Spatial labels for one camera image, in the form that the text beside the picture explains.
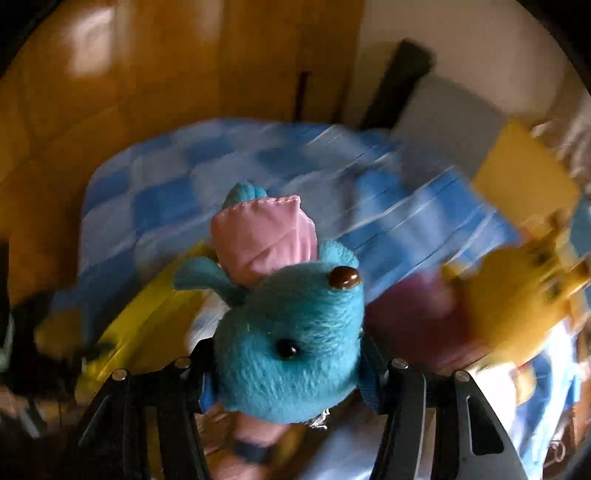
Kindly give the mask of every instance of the blue plush toy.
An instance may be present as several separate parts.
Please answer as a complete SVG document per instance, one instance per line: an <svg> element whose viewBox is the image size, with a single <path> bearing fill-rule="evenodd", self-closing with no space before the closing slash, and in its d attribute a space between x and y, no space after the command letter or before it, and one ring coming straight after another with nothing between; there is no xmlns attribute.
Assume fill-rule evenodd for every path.
<svg viewBox="0 0 591 480"><path fill-rule="evenodd" d="M211 288L231 307L213 337L219 400L272 423L310 420L358 383L363 287L358 260L316 243L297 196L244 182L212 219L221 267L188 260L175 288Z"/></svg>

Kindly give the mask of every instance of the pink object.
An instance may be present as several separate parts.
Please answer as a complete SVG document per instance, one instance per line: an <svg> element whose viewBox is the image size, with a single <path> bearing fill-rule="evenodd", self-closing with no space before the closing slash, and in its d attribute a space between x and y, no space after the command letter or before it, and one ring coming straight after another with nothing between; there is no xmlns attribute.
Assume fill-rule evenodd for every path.
<svg viewBox="0 0 591 480"><path fill-rule="evenodd" d="M467 311L436 272L410 275L365 307L363 326L391 358L449 375L486 354Z"/></svg>
<svg viewBox="0 0 591 480"><path fill-rule="evenodd" d="M238 203L215 215L211 228L220 264L244 287L318 257L314 222L300 209L297 195Z"/></svg>

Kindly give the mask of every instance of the screw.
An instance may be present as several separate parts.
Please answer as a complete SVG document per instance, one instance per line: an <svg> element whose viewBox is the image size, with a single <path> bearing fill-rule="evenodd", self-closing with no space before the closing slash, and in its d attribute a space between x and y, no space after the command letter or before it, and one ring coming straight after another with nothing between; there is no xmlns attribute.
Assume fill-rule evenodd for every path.
<svg viewBox="0 0 591 480"><path fill-rule="evenodd" d="M392 360L392 366L398 370L404 370L408 368L408 362L404 358L395 358Z"/></svg>
<svg viewBox="0 0 591 480"><path fill-rule="evenodd" d="M185 370L185 368L189 368L191 366L191 359L188 356L182 356L181 358L177 358L174 361L174 366L181 370Z"/></svg>
<svg viewBox="0 0 591 480"><path fill-rule="evenodd" d="M470 374L464 370L458 370L454 374L454 377L456 377L456 380L458 380L458 382L462 382L462 383L467 383L471 379Z"/></svg>
<svg viewBox="0 0 591 480"><path fill-rule="evenodd" d="M127 370L125 368L118 368L111 374L111 378L116 382L121 382L127 378Z"/></svg>

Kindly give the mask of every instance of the white wall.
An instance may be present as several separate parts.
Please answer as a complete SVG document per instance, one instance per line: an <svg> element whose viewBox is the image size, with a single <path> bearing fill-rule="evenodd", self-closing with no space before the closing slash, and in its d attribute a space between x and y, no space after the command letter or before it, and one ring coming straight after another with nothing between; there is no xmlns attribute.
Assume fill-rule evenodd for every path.
<svg viewBox="0 0 591 480"><path fill-rule="evenodd" d="M548 111L568 65L517 0L366 0L345 124L359 123L407 37L435 52L435 73L528 119Z"/></svg>

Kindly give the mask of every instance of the yellow plush toy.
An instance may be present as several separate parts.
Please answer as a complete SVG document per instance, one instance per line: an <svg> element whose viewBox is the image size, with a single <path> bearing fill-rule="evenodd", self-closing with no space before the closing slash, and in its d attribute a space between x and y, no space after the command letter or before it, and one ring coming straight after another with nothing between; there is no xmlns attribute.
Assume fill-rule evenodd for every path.
<svg viewBox="0 0 591 480"><path fill-rule="evenodd" d="M443 266L464 301L470 336L489 352L479 365L523 365L543 347L548 331L571 317L586 320L579 295L591 281L586 260L576 259L560 215L541 238L520 247L493 250L477 272L459 276L454 265Z"/></svg>

